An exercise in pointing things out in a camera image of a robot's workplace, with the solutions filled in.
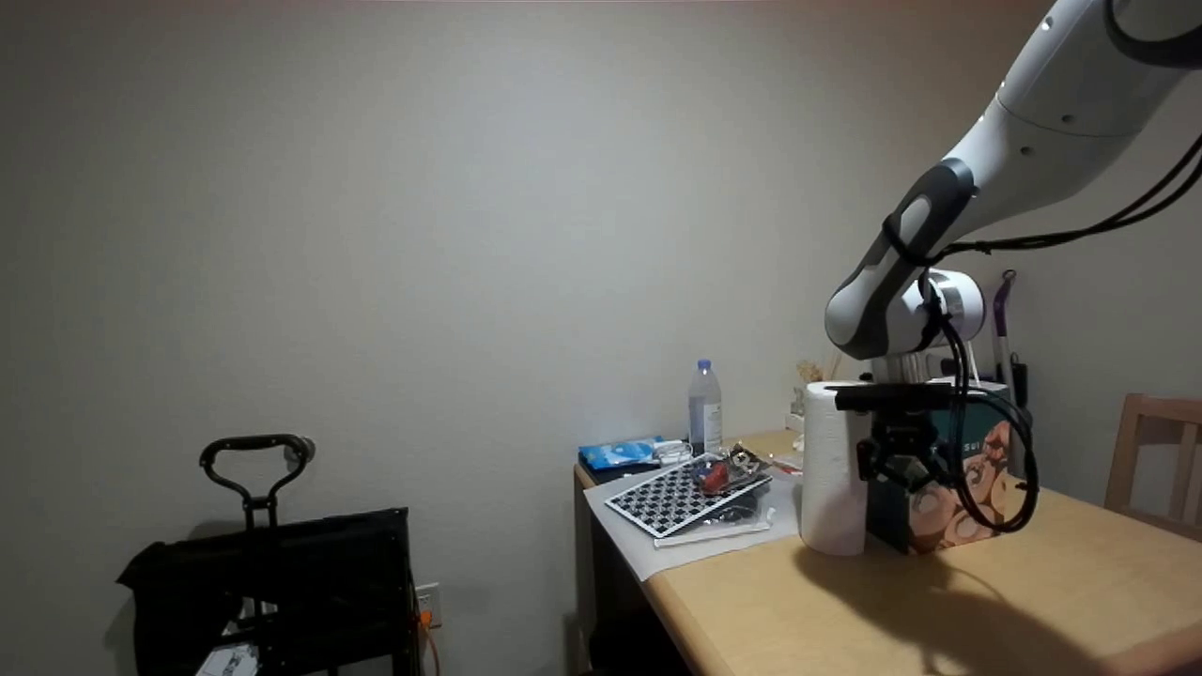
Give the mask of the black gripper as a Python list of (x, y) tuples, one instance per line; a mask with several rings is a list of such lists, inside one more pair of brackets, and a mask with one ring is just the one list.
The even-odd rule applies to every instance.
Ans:
[(865, 481), (881, 478), (906, 493), (921, 493), (937, 478), (936, 425), (912, 412), (874, 412), (855, 445), (855, 470)]

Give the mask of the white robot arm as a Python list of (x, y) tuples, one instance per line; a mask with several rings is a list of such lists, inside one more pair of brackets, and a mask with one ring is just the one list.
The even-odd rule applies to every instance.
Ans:
[(1083, 190), (1197, 68), (1197, 0), (1056, 0), (974, 129), (832, 291), (827, 339), (859, 362), (932, 347), (936, 317), (902, 293), (968, 233)]

